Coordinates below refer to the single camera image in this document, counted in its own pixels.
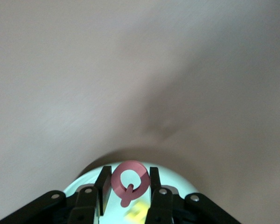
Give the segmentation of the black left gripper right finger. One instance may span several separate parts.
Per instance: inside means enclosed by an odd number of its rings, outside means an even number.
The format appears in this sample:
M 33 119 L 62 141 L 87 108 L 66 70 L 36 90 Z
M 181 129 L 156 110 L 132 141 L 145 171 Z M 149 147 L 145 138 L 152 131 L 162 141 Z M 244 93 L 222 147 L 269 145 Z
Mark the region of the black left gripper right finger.
M 173 224 L 173 193 L 161 185 L 159 170 L 150 168 L 151 203 L 146 224 Z

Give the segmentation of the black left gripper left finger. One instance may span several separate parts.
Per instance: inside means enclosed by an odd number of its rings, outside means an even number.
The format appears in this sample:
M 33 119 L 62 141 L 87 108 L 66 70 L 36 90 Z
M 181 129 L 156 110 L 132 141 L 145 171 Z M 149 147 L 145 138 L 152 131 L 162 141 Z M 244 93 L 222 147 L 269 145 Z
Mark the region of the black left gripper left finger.
M 70 212 L 70 224 L 98 224 L 104 215 L 111 194 L 112 167 L 104 166 L 94 185 L 85 186 L 77 193 Z

